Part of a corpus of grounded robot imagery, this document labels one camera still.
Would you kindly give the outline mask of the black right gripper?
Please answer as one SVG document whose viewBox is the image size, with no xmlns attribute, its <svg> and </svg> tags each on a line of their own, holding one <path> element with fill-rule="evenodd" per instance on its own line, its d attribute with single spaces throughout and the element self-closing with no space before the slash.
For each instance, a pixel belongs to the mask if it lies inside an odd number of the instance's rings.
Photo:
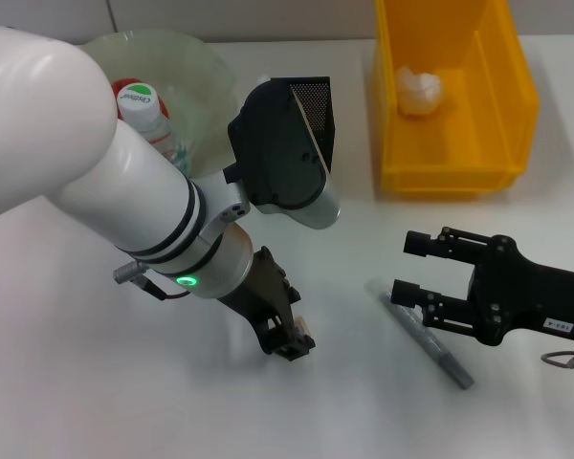
<svg viewBox="0 0 574 459">
<path fill-rule="evenodd" d="M 444 227 L 436 238 L 409 230 L 404 252 L 474 265 L 468 301 L 422 289 L 396 279 L 391 300 L 419 306 L 425 327 L 472 336 L 499 345 L 506 334 L 524 329 L 574 339 L 574 273 L 524 257 L 508 236 L 484 236 Z"/>
</svg>

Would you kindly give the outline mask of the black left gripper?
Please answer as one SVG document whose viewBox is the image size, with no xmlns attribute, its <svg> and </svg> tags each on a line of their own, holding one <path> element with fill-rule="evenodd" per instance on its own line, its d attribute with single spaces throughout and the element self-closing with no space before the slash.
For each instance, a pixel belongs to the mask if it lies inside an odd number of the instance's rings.
<svg viewBox="0 0 574 459">
<path fill-rule="evenodd" d="M 315 348 L 304 318 L 295 318 L 292 310 L 292 304 L 300 300 L 299 292 L 265 246 L 254 253 L 244 280 L 218 300 L 250 322 L 267 355 L 294 361 Z"/>
</svg>

